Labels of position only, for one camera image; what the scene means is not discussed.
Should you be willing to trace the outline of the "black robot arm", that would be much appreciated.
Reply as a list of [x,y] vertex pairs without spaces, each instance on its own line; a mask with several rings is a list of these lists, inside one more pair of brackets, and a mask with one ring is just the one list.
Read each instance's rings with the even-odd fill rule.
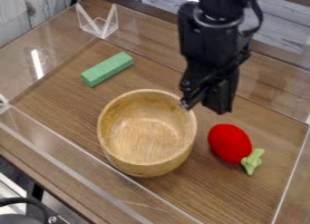
[[202,104],[220,115],[233,111],[240,66],[252,57],[253,35],[261,29],[240,28],[248,8],[264,18],[257,0],[189,0],[179,7],[179,46],[188,60],[179,90],[189,110]]

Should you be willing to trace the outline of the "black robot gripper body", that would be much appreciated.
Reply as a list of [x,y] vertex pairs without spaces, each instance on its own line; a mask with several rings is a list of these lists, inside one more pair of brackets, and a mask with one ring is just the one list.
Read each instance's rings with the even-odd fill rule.
[[209,86],[252,56],[253,29],[241,31],[245,0],[186,1],[178,11],[181,54],[188,69],[179,89]]

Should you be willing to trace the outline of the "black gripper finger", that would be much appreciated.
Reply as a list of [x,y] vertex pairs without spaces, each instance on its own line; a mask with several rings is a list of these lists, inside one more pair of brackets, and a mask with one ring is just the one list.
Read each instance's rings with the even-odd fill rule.
[[210,87],[202,86],[197,88],[182,88],[183,98],[181,99],[181,105],[185,109],[192,110],[194,106],[204,101],[206,93],[209,92]]
[[233,112],[233,103],[240,85],[240,69],[216,78],[210,84],[202,105],[218,115]]

